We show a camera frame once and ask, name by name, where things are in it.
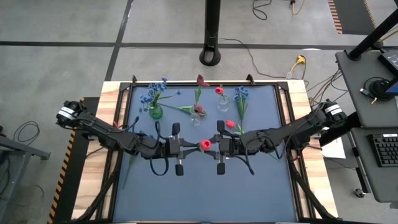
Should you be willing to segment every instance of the black keyboard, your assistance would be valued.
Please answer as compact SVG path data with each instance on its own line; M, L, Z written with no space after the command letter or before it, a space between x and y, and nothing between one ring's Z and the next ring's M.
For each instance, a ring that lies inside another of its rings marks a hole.
M379 167L398 167L398 134L370 134L368 140Z

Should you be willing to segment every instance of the clear glass vase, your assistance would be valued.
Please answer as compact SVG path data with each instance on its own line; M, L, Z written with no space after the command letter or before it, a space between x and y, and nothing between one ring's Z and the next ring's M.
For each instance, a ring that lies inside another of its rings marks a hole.
M193 127L197 127L200 125L200 115L195 112L195 107L191 107L191 122Z
M148 113L152 119L160 119L163 117L163 108L156 104L152 109L149 109Z
M226 113L228 111L229 97L227 95L223 95L218 99L217 109L222 113Z

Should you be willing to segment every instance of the gray floor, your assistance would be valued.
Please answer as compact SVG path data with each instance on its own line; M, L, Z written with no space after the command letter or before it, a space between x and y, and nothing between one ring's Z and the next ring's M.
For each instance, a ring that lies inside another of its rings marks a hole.
M0 41L114 42L127 0L11 1L0 0ZM376 23L383 21L396 5L393 0L368 0ZM204 28L204 0L135 0L124 42L201 43ZM250 0L222 1L220 37L237 38L249 44L355 45L364 36L338 35L327 0L307 0L303 11L292 17L289 2L273 0L264 9L268 21L256 19ZM398 45L398 35L387 41ZM5 47L0 46L0 125L12 135L25 121L41 128L34 147L52 152L49 161L32 158L20 193L10 203L9 223L43 223L49 215L69 131L55 125L55 115L65 100L99 96L113 48L95 47ZM305 79L309 87L337 70L332 50L251 50L263 73L284 76L298 54L307 58ZM245 49L221 49L222 61L204 67L198 61L200 49L120 50L112 80L191 80L202 74L208 80L243 79L256 73ZM299 65L294 77L300 78ZM345 88L343 79L336 86ZM317 88L308 92L313 96ZM342 92L328 90L323 99L335 99ZM354 111L348 95L338 100L347 112ZM352 196L359 187L356 173L348 169L328 171L340 217L347 220L396 224L398 210L377 203L371 194ZM32 187L39 184L45 190ZM16 203L35 202L19 207Z

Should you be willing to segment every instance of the pink flower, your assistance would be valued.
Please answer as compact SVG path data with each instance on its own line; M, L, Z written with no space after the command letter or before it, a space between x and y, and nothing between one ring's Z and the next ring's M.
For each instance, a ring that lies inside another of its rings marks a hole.
M227 127L231 128L231 129L235 128L235 123L231 120L226 120L226 125L227 125Z
M208 87L208 86L210 86L209 83L205 83L205 79L203 78L202 75L198 75L197 84L200 85L200 86L202 86L202 87Z
M203 112L203 106L202 105L195 105L195 112L196 113L201 113Z
M211 147L211 142L209 140L203 140L200 142L200 149L203 151L209 151Z
M216 87L216 93L222 95L224 93L224 89L222 87Z

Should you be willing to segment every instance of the blue mat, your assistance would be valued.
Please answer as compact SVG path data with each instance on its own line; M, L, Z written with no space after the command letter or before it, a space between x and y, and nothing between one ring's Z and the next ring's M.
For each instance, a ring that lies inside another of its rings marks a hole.
M195 103L195 87L169 87L164 96L181 90L180 96L162 100L164 104L188 106ZM248 87L249 103L243 128L278 128L281 126L273 86ZM234 95L234 87L225 87L224 92ZM147 94L147 88L134 88L129 124L139 115L139 96ZM227 113L217 110L219 96L213 87L202 89L199 103L208 116L194 128L190 115L164 108L161 118L161 134L170 136L173 123L180 123L180 137L189 142L209 139L216 133L216 121L231 119L238 122L238 111L232 101ZM155 121L142 112L136 124L136 132L144 131L156 136ZM218 150L214 144L211 150ZM291 190L287 161L275 160L268 154L259 153L250 157L255 175L237 159L226 161L225 175L216 174L217 161L211 156L194 152L184 161L184 176L176 176L175 159L170 159L169 172L163 177L154 175L149 161L139 157L132 165L126 184L124 180L129 167L129 155L124 153L116 199L114 222L128 221L195 221L195 222L294 222L296 221L294 199ZM154 160L158 173L164 171L164 160Z

